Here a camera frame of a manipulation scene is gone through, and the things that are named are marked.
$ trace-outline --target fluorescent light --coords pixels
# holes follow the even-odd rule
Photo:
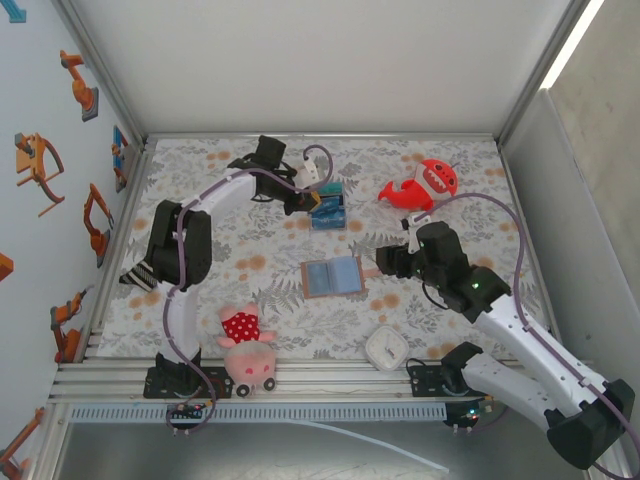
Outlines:
[[[560,50],[560,53],[553,62],[553,65],[551,65],[551,68],[549,69],[549,72],[547,73],[545,79],[542,81],[542,85],[540,85],[540,88],[551,88],[556,82],[556,80],[560,76],[560,72],[562,72],[564,66],[569,61],[569,58],[571,58],[571,55],[573,55],[574,50],[578,46],[578,43],[580,43],[580,40],[582,40],[584,32],[586,32],[587,28],[589,28],[589,25],[591,25],[591,22],[596,16],[596,13],[598,13],[598,10],[600,10],[600,7],[603,3],[604,0],[591,0],[589,2],[589,5],[587,5],[587,7],[584,9],[584,12],[582,12],[582,16],[576,23],[576,26],[573,28],[573,31],[569,35],[569,38],[567,38],[567,41],[562,46],[562,50]]]

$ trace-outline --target white alarm clock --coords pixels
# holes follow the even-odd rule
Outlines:
[[[409,344],[393,328],[386,325],[376,330],[365,344],[367,358],[378,370],[390,372],[409,355]]]

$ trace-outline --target plush toy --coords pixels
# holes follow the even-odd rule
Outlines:
[[[402,183],[401,190],[393,190],[393,182],[387,183],[378,200],[388,198],[396,208],[431,210],[434,200],[452,197],[458,190],[458,177],[449,165],[441,160],[423,160],[415,176]]]
[[[218,316],[227,336],[216,340],[229,349],[224,367],[237,385],[238,396],[246,397],[256,385],[268,392],[276,388],[276,352],[267,345],[276,339],[276,332],[260,332],[258,306],[249,303],[240,311],[226,306]]]

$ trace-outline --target blue book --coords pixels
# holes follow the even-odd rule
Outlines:
[[[364,291],[359,257],[336,257],[302,264],[305,298],[347,295]]]

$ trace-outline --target floral tablecloth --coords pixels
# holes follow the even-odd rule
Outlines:
[[[306,214],[286,217],[279,202],[247,203],[213,230],[213,266],[203,283],[198,306],[199,341],[203,356],[219,358],[223,350],[215,337],[224,335],[217,317],[222,306],[255,301],[261,328],[276,330],[273,344],[279,358],[363,359],[366,339],[380,326],[390,325],[411,347],[411,355],[440,358],[463,341],[476,343],[496,358],[512,358],[495,340],[475,330],[461,316],[429,303],[416,280],[373,277],[363,294],[315,300],[303,298],[300,263],[343,255],[359,255],[364,269],[375,267],[375,249],[408,241],[400,229],[407,214],[377,194],[389,181],[411,178],[417,163],[435,157],[455,165],[458,192],[482,192],[513,205],[505,172],[493,142],[418,141],[290,137],[285,161],[302,166],[302,150],[322,143],[335,162],[333,180],[344,185],[348,228],[311,232]],[[122,272],[139,262],[157,204],[181,201],[219,178],[228,163],[255,150],[256,138],[161,140],[148,171],[130,232]],[[316,163],[327,159],[315,150]],[[436,212],[458,232],[469,259],[493,268],[512,282],[518,233],[509,217],[491,203],[464,199]],[[523,301],[537,319],[541,296],[528,259],[520,278]],[[105,322],[98,355],[153,357],[162,338],[163,298],[137,287],[117,285]]]

